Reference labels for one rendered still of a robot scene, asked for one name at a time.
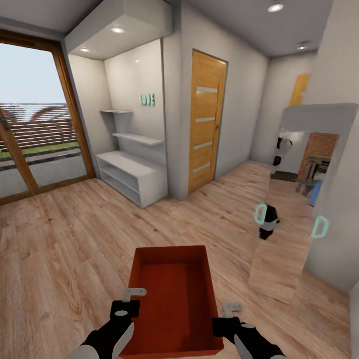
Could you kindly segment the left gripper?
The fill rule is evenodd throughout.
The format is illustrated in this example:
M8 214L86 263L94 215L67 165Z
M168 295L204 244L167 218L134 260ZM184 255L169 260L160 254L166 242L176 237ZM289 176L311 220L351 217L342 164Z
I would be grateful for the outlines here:
M140 300L131 300L130 302L113 301L110 318L114 317L114 313L121 307L128 307L131 310L131 318L136 318L139 315Z

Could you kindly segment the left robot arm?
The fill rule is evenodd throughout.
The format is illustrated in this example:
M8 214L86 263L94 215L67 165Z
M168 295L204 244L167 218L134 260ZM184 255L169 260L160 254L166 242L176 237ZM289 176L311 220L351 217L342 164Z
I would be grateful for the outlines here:
M123 299L112 303L110 321L92 331L86 341L64 359L116 359L133 335L131 318L139 315L140 300L131 300L131 297L145 295L145 288L125 288Z

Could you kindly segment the storage box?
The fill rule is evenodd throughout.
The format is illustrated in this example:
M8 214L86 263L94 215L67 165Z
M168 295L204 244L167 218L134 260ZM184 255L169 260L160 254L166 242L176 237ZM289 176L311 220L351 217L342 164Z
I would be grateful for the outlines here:
M136 248L128 288L145 288L124 359L215 355L223 337L205 245Z

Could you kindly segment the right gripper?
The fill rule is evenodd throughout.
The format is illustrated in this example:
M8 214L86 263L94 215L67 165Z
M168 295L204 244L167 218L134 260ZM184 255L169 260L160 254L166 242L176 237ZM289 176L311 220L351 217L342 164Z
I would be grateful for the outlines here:
M239 323L240 319L238 317L233 318L213 318L212 319L212 327L213 327L213 335L215 337L226 337L227 339L230 339L228 335L228 329L231 323Z

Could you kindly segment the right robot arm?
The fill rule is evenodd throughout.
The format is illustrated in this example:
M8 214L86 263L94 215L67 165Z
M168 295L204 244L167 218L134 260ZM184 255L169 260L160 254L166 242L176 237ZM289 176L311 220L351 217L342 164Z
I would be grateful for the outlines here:
M213 318L212 327L215 337L226 337L236 345L242 359L289 359L276 344L271 344L256 332L256 327L240 322L233 312L243 311L241 303L223 303L223 317Z

